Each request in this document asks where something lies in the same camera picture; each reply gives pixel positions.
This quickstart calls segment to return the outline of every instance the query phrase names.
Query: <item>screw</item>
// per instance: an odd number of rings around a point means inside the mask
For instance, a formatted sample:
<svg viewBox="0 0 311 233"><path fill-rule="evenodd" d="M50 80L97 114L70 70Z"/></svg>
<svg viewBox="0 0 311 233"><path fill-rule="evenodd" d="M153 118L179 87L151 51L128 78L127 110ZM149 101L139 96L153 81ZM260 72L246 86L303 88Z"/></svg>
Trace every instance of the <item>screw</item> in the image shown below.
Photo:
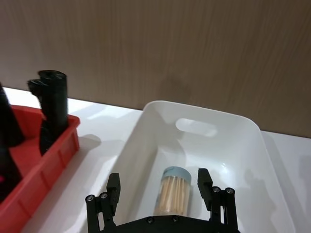
<svg viewBox="0 0 311 233"><path fill-rule="evenodd" d="M155 221L155 220L154 220L153 217L147 218L147 223L148 223L148 224L151 224L151 223L153 223L154 221Z"/></svg>
<svg viewBox="0 0 311 233"><path fill-rule="evenodd" d="M220 191L220 188L219 187L213 187L213 191L215 192L215 193L218 193L219 191Z"/></svg>
<svg viewBox="0 0 311 233"><path fill-rule="evenodd" d="M232 188L227 188L226 191L227 191L227 193L229 193L229 194L234 193L234 190L233 190Z"/></svg>
<svg viewBox="0 0 311 233"><path fill-rule="evenodd" d="M178 222L179 221L179 217L178 216L173 216L173 222Z"/></svg>
<svg viewBox="0 0 311 233"><path fill-rule="evenodd" d="M92 196L92 195L90 195L90 196L88 196L87 198L86 198L86 200L88 200L88 201L91 201L91 200L93 200L94 199L94 197Z"/></svg>
<svg viewBox="0 0 311 233"><path fill-rule="evenodd" d="M106 197L108 197L108 195L106 193L101 194L102 199L105 199Z"/></svg>

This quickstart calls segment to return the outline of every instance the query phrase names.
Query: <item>wooden wall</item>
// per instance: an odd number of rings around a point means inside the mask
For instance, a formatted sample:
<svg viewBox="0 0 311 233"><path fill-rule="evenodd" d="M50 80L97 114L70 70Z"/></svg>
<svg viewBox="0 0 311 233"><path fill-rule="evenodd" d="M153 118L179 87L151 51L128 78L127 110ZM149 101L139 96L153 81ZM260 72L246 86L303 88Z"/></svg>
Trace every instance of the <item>wooden wall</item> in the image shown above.
<svg viewBox="0 0 311 233"><path fill-rule="evenodd" d="M72 98L171 100L311 137L310 0L1 0L0 80L41 69Z"/></svg>

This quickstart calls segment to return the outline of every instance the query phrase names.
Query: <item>black object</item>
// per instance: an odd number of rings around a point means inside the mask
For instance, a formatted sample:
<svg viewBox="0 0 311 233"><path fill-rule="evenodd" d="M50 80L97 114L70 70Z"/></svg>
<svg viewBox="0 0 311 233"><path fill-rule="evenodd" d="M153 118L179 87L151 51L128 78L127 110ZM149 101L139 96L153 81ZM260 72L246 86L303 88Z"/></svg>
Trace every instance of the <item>black object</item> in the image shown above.
<svg viewBox="0 0 311 233"><path fill-rule="evenodd" d="M3 145L2 139L0 137L0 202L10 194L22 179L19 169L15 165L10 151Z"/></svg>
<svg viewBox="0 0 311 233"><path fill-rule="evenodd" d="M22 143L25 137L18 125L11 105L0 83L0 136L5 147Z"/></svg>
<svg viewBox="0 0 311 233"><path fill-rule="evenodd" d="M43 155L68 126L67 76L56 70L38 72L40 79L28 81L31 93L38 97L45 119L40 129Z"/></svg>
<svg viewBox="0 0 311 233"><path fill-rule="evenodd" d="M198 187L207 210L209 221L184 216L149 216L119 226L113 222L113 216L120 196L118 173L109 176L107 192L96 197L86 197L87 227L89 233L240 233L237 224L235 191L232 188L221 190L212 186L213 181L205 168L199 169ZM220 206L224 208L224 220L221 222ZM104 229L99 230L98 213L103 213Z"/></svg>

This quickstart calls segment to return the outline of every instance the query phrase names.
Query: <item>red plastic tray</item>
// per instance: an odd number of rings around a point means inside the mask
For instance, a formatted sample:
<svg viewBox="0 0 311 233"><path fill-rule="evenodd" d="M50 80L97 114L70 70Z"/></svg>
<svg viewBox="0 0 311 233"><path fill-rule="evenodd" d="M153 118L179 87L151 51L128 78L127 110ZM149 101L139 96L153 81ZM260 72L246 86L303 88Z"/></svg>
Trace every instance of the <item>red plastic tray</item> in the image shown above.
<svg viewBox="0 0 311 233"><path fill-rule="evenodd" d="M39 151L41 110L14 105L12 108L26 137L22 144L10 148L23 180L1 203L0 233L18 233L22 230L73 155L79 150L78 117L68 116L68 128L44 156L41 156Z"/></svg>

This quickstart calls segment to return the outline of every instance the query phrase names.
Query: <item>clear plastic container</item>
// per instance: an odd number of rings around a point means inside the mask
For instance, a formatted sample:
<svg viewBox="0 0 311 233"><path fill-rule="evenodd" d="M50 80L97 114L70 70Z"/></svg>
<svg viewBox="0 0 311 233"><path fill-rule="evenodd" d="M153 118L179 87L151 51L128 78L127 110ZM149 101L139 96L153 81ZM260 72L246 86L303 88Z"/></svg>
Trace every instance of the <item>clear plastic container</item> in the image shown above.
<svg viewBox="0 0 311 233"><path fill-rule="evenodd" d="M191 188L190 173L178 166L164 170L154 215L187 215Z"/></svg>

